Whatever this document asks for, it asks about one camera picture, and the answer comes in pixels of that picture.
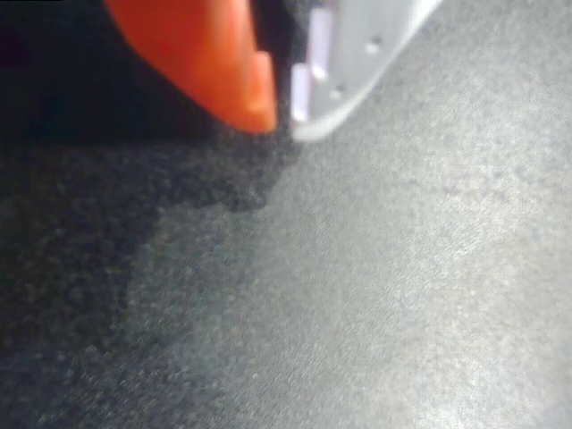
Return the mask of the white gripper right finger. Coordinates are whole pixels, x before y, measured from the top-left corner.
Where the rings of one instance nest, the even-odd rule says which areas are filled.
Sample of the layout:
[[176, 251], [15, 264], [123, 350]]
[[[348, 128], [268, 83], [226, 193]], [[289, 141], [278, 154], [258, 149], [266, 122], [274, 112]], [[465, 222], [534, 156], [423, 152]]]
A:
[[365, 100], [440, 0], [292, 1], [307, 35], [291, 68], [290, 133], [323, 139]]

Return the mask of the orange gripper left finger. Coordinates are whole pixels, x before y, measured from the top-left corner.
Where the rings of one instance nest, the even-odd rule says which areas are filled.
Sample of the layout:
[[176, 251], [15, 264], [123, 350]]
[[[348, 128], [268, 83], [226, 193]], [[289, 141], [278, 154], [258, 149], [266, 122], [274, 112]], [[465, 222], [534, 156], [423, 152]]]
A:
[[135, 53], [211, 115], [249, 133], [275, 129], [272, 58], [257, 48], [248, 1], [114, 0], [105, 6]]

